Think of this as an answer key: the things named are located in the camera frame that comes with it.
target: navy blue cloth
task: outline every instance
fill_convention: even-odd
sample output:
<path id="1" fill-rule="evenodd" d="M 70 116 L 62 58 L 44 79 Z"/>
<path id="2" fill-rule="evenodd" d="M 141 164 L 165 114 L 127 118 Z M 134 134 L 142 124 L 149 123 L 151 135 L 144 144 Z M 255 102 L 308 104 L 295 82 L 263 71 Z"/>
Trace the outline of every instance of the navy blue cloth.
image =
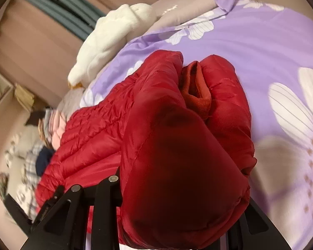
<path id="1" fill-rule="evenodd" d="M 48 149 L 45 146 L 42 148 L 36 160 L 36 174 L 38 176 L 41 177 L 43 175 L 54 153 L 54 149 Z"/>

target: red puffer jacket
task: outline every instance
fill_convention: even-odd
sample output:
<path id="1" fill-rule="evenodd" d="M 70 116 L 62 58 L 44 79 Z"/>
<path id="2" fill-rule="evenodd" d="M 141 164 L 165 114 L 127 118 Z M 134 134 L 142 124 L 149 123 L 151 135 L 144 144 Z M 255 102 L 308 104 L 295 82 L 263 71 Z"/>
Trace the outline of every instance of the red puffer jacket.
<path id="1" fill-rule="evenodd" d="M 182 54 L 156 51 L 99 105 L 71 117 L 37 187 L 38 204 L 60 184 L 96 185 L 120 166 L 120 243 L 200 249 L 224 234 L 249 202 L 251 117 L 228 61 L 209 56 L 197 65 L 212 96 L 205 123 L 178 88 Z"/>

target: black cloth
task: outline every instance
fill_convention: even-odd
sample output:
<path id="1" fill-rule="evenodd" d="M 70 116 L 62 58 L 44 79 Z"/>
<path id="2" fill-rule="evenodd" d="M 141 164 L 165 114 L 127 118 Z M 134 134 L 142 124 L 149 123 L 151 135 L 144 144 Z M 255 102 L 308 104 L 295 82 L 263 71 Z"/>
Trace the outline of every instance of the black cloth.
<path id="1" fill-rule="evenodd" d="M 44 117 L 45 117 L 45 111 L 33 111 L 30 113 L 30 117 L 25 123 L 25 126 L 27 125 L 38 126 L 38 120 L 43 119 Z"/>
<path id="2" fill-rule="evenodd" d="M 36 174 L 38 176 L 41 177 L 43 175 L 54 153 L 54 149 L 48 149 L 45 146 L 42 148 L 36 160 Z"/>

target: plaid fabric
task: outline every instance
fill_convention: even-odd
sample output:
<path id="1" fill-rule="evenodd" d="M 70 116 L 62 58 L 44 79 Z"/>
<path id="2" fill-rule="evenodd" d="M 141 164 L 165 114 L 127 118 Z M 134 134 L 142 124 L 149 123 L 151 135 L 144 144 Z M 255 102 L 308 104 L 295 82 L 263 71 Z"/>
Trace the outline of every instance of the plaid fabric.
<path id="1" fill-rule="evenodd" d="M 33 189 L 32 192 L 32 201 L 30 203 L 30 208 L 29 208 L 29 213 L 27 213 L 28 217 L 31 220 L 34 220 L 37 216 L 36 209 L 38 207 L 36 198 L 35 198 L 35 189 L 37 188 L 37 185 L 39 181 L 41 180 L 41 177 L 39 177 L 36 174 L 36 160 L 38 157 L 39 152 L 42 150 L 44 147 L 44 144 L 42 141 L 37 141 L 34 146 L 32 147 L 31 151 L 27 153 L 26 156 L 26 163 L 25 163 L 25 168 L 26 168 L 26 178 L 27 178 L 27 185 L 30 185 Z"/>

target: red jacket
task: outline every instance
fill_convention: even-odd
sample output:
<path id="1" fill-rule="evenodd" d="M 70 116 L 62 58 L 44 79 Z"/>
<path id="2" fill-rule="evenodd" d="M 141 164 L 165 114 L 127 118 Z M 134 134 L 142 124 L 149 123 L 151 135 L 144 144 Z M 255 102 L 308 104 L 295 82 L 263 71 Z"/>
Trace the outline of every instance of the red jacket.
<path id="1" fill-rule="evenodd" d="M 249 202 L 256 163 L 251 117 L 233 66 L 198 63 L 211 92 L 204 121 L 179 90 L 180 52 L 156 51 L 99 105 L 77 111 L 36 190 L 41 206 L 61 184 L 98 184 L 120 165 L 119 241 L 140 248 L 200 249 Z M 88 232 L 91 232 L 92 209 Z"/>

